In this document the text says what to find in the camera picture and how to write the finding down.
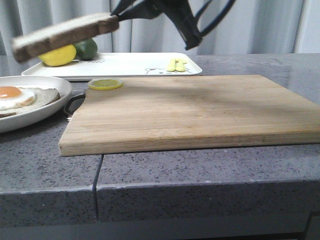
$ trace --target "wooden cutting board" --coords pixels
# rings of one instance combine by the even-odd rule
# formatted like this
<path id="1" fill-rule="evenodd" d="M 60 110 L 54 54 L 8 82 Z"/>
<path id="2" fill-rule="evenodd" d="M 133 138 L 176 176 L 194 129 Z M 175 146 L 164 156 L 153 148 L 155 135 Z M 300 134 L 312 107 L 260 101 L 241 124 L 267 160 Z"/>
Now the wooden cutting board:
<path id="1" fill-rule="evenodd" d="M 88 89 L 62 156 L 320 143 L 320 106 L 260 75 L 123 80 Z"/>

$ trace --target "white plate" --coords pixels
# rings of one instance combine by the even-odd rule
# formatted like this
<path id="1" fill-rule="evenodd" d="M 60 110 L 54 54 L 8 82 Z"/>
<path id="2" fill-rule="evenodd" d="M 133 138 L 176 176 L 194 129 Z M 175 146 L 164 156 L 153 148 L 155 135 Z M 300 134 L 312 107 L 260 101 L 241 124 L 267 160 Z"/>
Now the white plate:
<path id="1" fill-rule="evenodd" d="M 61 109 L 71 97 L 72 85 L 67 80 L 52 76 L 4 76 L 0 77 L 0 86 L 22 88 L 55 88 L 60 99 L 38 109 L 0 118 L 0 133 L 16 130 L 37 123 Z"/>
<path id="2" fill-rule="evenodd" d="M 167 65 L 173 58 L 186 59 L 186 71 L 167 71 Z M 22 72 L 22 75 L 54 76 L 72 82 L 103 77 L 197 75 L 201 72 L 202 69 L 183 53 L 113 52 L 98 53 L 90 61 L 73 60 L 63 66 L 51 67 L 40 62 Z"/>

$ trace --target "wood grain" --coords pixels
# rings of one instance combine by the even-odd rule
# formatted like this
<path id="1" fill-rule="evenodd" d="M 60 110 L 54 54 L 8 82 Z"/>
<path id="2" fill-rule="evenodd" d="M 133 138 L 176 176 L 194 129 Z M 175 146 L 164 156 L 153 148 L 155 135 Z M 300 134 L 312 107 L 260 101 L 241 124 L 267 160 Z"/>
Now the wood grain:
<path id="1" fill-rule="evenodd" d="M 62 156 L 320 143 L 320 106 L 260 75 L 123 81 L 87 91 Z"/>
<path id="2" fill-rule="evenodd" d="M 74 44 L 119 28 L 118 17 L 98 12 L 44 27 L 11 40 L 17 62 L 23 62 L 65 45 Z"/>

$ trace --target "gray countertop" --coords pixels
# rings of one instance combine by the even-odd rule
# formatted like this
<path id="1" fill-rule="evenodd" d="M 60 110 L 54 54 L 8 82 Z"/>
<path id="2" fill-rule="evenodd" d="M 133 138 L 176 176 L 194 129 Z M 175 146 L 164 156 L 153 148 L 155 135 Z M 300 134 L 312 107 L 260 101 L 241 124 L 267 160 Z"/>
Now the gray countertop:
<path id="1" fill-rule="evenodd" d="M 259 74 L 320 104 L 320 54 L 190 58 L 204 76 Z M 34 63 L 0 56 L 0 76 Z M 60 157 L 67 124 L 57 112 L 0 135 L 0 227 L 259 215 L 302 232 L 320 211 L 320 144 Z"/>

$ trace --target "black cable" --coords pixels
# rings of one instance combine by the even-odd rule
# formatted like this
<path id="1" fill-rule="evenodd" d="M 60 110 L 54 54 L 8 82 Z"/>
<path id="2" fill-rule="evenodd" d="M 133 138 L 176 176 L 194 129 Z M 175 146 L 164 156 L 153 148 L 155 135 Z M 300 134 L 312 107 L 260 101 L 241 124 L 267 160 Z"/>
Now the black cable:
<path id="1" fill-rule="evenodd" d="M 224 6 L 223 10 L 219 13 L 219 15 L 204 29 L 200 32 L 200 36 L 204 37 L 208 33 L 211 32 L 227 15 L 229 10 L 232 8 L 233 4 L 236 0 L 229 0 L 229 2 Z"/>

